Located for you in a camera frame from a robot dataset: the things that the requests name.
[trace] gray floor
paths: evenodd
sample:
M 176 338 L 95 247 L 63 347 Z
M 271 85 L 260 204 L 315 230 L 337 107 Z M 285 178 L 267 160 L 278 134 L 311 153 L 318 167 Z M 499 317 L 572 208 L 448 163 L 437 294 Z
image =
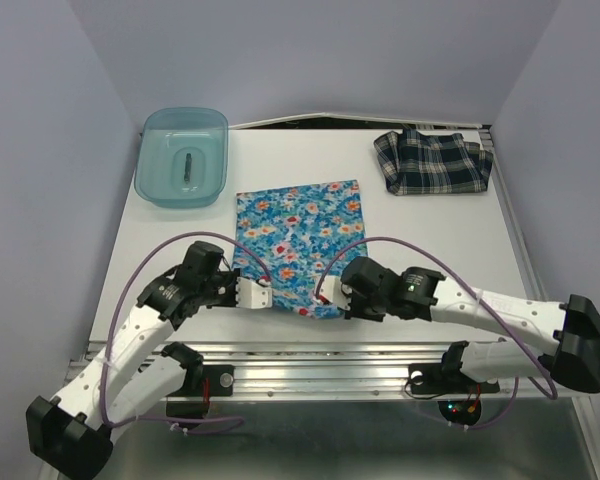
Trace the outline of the gray floor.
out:
M 487 402 L 485 417 L 501 408 Z M 187 437 L 136 425 L 98 480 L 593 479 L 572 403 L 519 400 L 497 426 L 467 432 L 414 402 L 225 405 L 247 424 Z M 435 403 L 419 408 L 437 413 Z

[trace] folded cloth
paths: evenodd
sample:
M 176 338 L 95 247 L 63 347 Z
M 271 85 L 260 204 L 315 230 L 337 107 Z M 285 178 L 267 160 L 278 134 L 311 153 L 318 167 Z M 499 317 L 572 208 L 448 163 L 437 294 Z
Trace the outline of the folded cloth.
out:
M 327 263 L 350 243 L 364 238 L 356 180 L 278 188 L 237 196 L 236 240 L 258 255 L 273 275 L 273 305 L 314 318 L 340 316 L 313 295 Z M 355 257 L 367 255 L 366 244 L 349 250 L 330 275 L 340 275 Z M 257 279 L 258 264 L 236 249 L 233 268 Z
M 493 155 L 462 135 L 422 135 L 405 129 L 389 132 L 373 145 L 394 195 L 476 193 L 489 186 Z

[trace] plaid cloth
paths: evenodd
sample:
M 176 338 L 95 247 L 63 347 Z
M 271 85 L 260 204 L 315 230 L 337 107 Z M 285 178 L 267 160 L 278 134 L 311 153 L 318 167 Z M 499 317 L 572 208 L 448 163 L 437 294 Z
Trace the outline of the plaid cloth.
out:
M 476 193 L 489 186 L 493 155 L 462 135 L 422 135 L 406 129 L 373 142 L 387 190 L 394 195 Z

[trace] plastic container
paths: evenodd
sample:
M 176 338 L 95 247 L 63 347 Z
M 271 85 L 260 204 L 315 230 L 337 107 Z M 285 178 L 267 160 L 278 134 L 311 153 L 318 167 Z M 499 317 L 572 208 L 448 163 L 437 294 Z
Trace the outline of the plastic container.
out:
M 227 178 L 228 123 L 207 108 L 165 108 L 144 124 L 134 186 L 160 207 L 211 205 Z

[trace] flower pattern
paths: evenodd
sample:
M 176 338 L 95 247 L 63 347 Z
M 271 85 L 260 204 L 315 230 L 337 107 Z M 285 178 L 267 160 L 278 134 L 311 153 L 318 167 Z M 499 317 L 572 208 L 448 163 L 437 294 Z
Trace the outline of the flower pattern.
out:
M 239 193 L 236 239 L 263 259 L 273 274 L 273 305 L 314 318 L 340 316 L 322 305 L 313 291 L 327 263 L 343 247 L 364 238 L 358 182 L 349 180 Z M 349 250 L 331 275 L 355 257 L 366 256 L 366 244 Z M 233 258 L 242 275 L 257 279 L 262 271 L 242 250 Z

